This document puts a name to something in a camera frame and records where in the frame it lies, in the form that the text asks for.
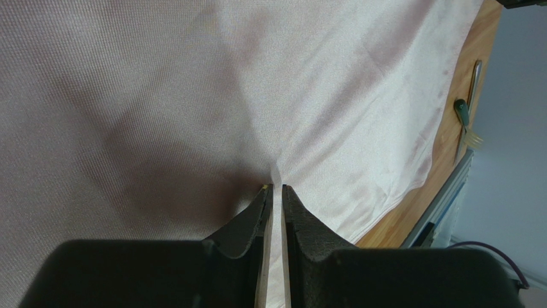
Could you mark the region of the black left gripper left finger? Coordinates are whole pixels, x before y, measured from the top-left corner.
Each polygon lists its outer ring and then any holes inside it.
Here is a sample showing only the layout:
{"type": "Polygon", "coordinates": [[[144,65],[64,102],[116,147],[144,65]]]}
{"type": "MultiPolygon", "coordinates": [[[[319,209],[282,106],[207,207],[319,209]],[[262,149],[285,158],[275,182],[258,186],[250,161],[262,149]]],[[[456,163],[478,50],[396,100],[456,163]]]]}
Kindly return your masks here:
{"type": "Polygon", "coordinates": [[[273,185],[204,240],[204,307],[264,307],[270,267],[273,185]]]}

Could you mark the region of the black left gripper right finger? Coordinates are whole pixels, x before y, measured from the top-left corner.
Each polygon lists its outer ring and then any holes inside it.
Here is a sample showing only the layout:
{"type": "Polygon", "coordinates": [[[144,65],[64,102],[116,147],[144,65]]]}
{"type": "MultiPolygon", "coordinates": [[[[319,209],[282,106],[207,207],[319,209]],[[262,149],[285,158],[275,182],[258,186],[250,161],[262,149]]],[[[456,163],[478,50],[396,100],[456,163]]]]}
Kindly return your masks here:
{"type": "Polygon", "coordinates": [[[282,244],[286,306],[341,307],[331,256],[357,247],[313,215],[289,185],[282,187],[282,244]]]}

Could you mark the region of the pink cloth napkin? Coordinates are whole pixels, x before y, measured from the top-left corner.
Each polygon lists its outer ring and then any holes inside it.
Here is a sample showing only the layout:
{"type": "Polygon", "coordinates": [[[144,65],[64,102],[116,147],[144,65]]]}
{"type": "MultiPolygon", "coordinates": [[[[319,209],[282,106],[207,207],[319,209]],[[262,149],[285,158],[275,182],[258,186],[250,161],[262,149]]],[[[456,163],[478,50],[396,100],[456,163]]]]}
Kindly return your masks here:
{"type": "Polygon", "coordinates": [[[71,239],[201,239],[264,184],[356,243],[431,169],[480,1],[2,1],[1,306],[71,239]]]}

